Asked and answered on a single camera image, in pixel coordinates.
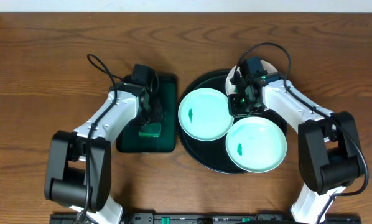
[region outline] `wood grain surface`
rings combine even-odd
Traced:
[[[71,212],[44,197],[52,135],[84,123],[110,81],[86,60],[99,56],[117,75],[135,63],[175,73],[178,96],[197,77],[231,68],[250,46],[283,45],[293,84],[316,103],[356,119],[370,168],[367,190],[338,198],[330,213],[372,223],[372,14],[0,14],[0,223],[47,223]],[[284,71],[282,52],[255,54]],[[265,174],[208,170],[182,147],[169,154],[112,149],[111,195],[125,209],[159,213],[286,211],[302,187],[297,136],[284,162]],[[360,187],[362,178],[346,191]]]

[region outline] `robotic arm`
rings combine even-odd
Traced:
[[[323,222],[323,214],[333,202],[330,197],[341,193],[365,171],[350,139],[324,117],[331,117],[347,130],[360,148],[352,115],[346,111],[334,113],[314,103],[289,80],[284,81],[283,74],[268,74],[258,57],[242,61],[231,70],[229,77],[236,87],[236,91],[228,95],[230,114],[259,116],[264,110],[273,110],[298,133],[299,170],[305,184],[291,213],[297,222],[316,223],[319,216]],[[312,108],[323,116],[314,113]],[[327,141],[338,141],[338,147],[327,150]]]
[[[116,104],[102,117],[91,137],[90,149],[90,211],[87,215],[98,223],[119,223],[122,207],[110,196],[111,146],[130,121],[148,124],[157,121],[155,108],[151,106],[155,73],[145,65],[135,65],[133,74],[117,84]],[[111,88],[103,106],[83,125],[72,133],[58,131],[50,147],[45,198],[76,211],[82,211],[86,200],[85,170],[70,167],[69,161],[85,161],[85,145],[91,123],[114,100]]]

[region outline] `white plate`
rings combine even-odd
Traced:
[[[248,172],[267,172],[276,168],[287,152],[281,129],[266,118],[249,117],[237,121],[226,136],[230,159]]]
[[[272,64],[270,64],[269,62],[261,60],[261,63],[262,63],[263,69],[265,69],[268,74],[273,73],[273,72],[277,72],[277,69]],[[230,83],[230,79],[233,78],[233,75],[235,74],[235,68],[236,68],[236,66],[234,66],[230,70],[229,75],[226,78],[226,83],[225,83],[226,95],[236,93],[235,92],[236,87]]]
[[[211,88],[200,88],[186,95],[180,102],[178,119],[182,129],[200,141],[221,138],[234,121],[229,115],[228,98]]]

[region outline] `black cable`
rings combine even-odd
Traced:
[[[79,213],[77,215],[77,219],[78,221],[80,222],[83,222],[86,218],[86,212],[88,211],[89,209],[89,205],[90,205],[90,195],[91,195],[91,172],[90,172],[90,153],[91,153],[91,138],[92,138],[92,134],[93,132],[95,131],[95,128],[97,127],[99,121],[105,116],[105,114],[117,103],[117,86],[116,86],[116,82],[114,80],[114,75],[111,74],[111,72],[109,71],[109,69],[107,68],[107,66],[95,55],[93,54],[88,54],[87,56],[87,59],[88,61],[94,66],[96,67],[97,69],[99,69],[100,71],[106,73],[109,75],[110,77],[110,80],[113,84],[113,89],[114,89],[114,99],[112,100],[111,104],[99,115],[99,117],[93,122],[91,123],[91,128],[89,130],[89,133],[88,133],[88,137],[86,139],[86,150],[85,150],[85,160],[86,160],[86,196],[85,196],[85,206],[84,206],[84,209],[82,210],[81,213]],[[91,59],[91,57],[93,57],[95,60],[97,60],[100,65],[104,68],[100,68],[99,66],[97,66]]]
[[[97,68],[99,71],[101,71],[101,72],[103,72],[103,73],[105,73],[105,74],[107,74],[107,75],[109,75],[109,76],[112,76],[112,77],[114,77],[114,78],[118,78],[119,80],[123,80],[123,78],[122,77],[119,77],[119,76],[117,76],[117,75],[114,75],[114,74],[111,74],[110,72],[108,72],[108,70],[103,70],[101,67],[99,67],[99,66],[97,66],[97,64],[95,64],[92,60],[91,60],[91,58],[90,57],[88,57],[88,61],[95,67],[95,68]]]
[[[275,43],[271,43],[271,42],[265,42],[265,43],[260,43],[260,44],[257,44],[253,47],[251,47],[250,49],[248,49],[239,59],[238,63],[237,63],[237,66],[235,68],[235,72],[233,75],[236,75],[236,71],[237,71],[237,68],[240,68],[240,64],[241,62],[243,61],[244,57],[250,53],[250,51],[252,51],[253,49],[257,48],[257,47],[260,47],[262,45],[271,45],[271,46],[275,46],[277,48],[280,48],[286,55],[287,55],[287,59],[288,59],[288,69],[286,71],[286,75],[285,77],[283,78],[283,82],[284,82],[284,88],[286,89],[286,91],[288,91],[290,93],[290,95],[292,97],[294,97],[296,100],[298,100],[299,102],[301,102],[303,105],[305,105],[306,107],[308,107],[308,109],[310,109],[312,112],[314,113],[317,113],[319,114],[320,116],[324,117],[324,119],[327,119],[329,120],[341,133],[343,133],[346,138],[353,144],[353,146],[356,148],[356,151],[358,153],[358,156],[361,158],[362,160],[362,164],[363,164],[363,168],[364,168],[364,175],[365,175],[365,180],[363,182],[363,185],[360,187],[359,190],[357,191],[354,191],[354,192],[347,192],[347,193],[334,193],[330,196],[329,200],[327,201],[327,203],[325,204],[323,210],[320,212],[320,214],[318,215],[317,217],[317,224],[320,223],[320,219],[322,218],[322,216],[324,215],[324,213],[327,211],[327,209],[329,208],[329,206],[331,205],[331,202],[335,200],[335,197],[337,196],[354,196],[354,195],[358,195],[360,193],[362,193],[366,188],[367,188],[367,185],[368,185],[368,179],[369,179],[369,174],[368,174],[368,166],[367,166],[367,162],[366,162],[366,159],[363,155],[363,153],[361,152],[361,149],[359,147],[359,145],[357,144],[357,142],[355,141],[355,139],[353,139],[353,137],[349,134],[348,131],[345,130],[345,128],[343,128],[342,126],[340,126],[333,118],[331,118],[330,116],[328,116],[327,114],[319,111],[316,109],[316,106],[311,106],[309,105],[308,103],[306,103],[304,100],[302,100],[301,98],[299,98],[295,93],[292,92],[291,90],[291,86],[287,86],[287,79],[289,78],[289,74],[290,74],[290,70],[291,70],[291,65],[292,65],[292,62],[291,62],[291,56],[289,55],[288,51],[278,45],[278,44],[275,44]]]
[[[156,96],[158,94],[159,88],[160,88],[160,79],[159,79],[159,76],[155,72],[154,72],[154,76],[156,77],[157,85],[156,85],[156,89],[151,93],[151,97]]]

